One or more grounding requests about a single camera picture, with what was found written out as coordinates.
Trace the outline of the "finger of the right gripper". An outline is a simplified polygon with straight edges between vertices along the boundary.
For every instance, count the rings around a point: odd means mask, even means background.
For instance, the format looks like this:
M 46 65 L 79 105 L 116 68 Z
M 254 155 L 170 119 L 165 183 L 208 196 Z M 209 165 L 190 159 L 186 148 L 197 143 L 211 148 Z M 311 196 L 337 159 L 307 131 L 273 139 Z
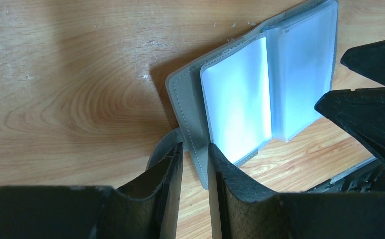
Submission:
M 348 49 L 340 63 L 349 70 L 385 86 L 385 40 Z
M 329 91 L 315 109 L 385 165 L 385 87 Z

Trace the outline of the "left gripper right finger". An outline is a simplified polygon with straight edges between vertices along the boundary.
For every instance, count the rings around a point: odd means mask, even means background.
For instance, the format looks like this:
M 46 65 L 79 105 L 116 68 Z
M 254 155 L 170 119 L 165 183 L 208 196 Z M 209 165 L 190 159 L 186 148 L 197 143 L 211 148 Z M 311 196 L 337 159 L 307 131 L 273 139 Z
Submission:
M 385 192 L 280 193 L 208 147 L 215 239 L 385 239 Z

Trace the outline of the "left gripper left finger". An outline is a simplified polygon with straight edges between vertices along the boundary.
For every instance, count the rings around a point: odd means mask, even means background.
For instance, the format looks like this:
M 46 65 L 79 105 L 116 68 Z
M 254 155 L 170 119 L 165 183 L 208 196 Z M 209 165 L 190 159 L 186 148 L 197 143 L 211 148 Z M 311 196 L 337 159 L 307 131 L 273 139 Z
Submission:
M 173 239 L 183 147 L 119 188 L 1 186 L 0 239 Z

